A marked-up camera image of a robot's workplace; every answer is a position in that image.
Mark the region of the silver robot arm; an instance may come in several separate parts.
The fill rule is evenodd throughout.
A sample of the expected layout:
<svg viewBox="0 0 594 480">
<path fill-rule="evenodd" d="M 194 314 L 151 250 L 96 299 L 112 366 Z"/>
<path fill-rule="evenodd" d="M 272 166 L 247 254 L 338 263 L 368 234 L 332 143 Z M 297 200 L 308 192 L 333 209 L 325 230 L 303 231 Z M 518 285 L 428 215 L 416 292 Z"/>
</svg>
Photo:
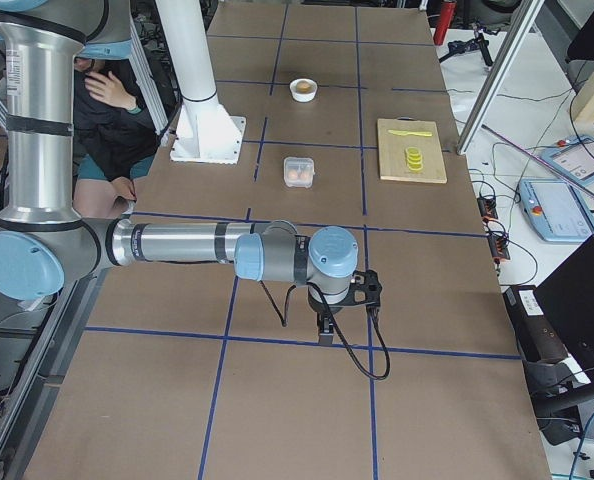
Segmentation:
<svg viewBox="0 0 594 480">
<path fill-rule="evenodd" d="M 357 305 L 363 286 L 347 230 L 303 236 L 285 221 L 135 224 L 85 219 L 73 209 L 73 62 L 82 53 L 127 57 L 130 23 L 126 1 L 0 1 L 10 168 L 0 293 L 34 300 L 138 261 L 230 264 L 242 279 L 306 287 L 328 343 L 338 332 L 335 314 Z"/>
</svg>

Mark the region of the person's bare hand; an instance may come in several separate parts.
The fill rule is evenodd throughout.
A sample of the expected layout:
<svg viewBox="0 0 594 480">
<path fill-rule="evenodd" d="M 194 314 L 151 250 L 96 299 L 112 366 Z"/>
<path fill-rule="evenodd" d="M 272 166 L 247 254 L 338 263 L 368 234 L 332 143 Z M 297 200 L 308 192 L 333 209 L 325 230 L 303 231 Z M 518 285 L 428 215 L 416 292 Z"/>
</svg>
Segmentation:
<svg viewBox="0 0 594 480">
<path fill-rule="evenodd" d="M 108 75 L 89 72 L 85 79 L 85 87 L 93 99 L 108 106 L 126 111 L 137 107 L 136 97 L 126 91 L 122 82 L 112 72 Z"/>
</svg>

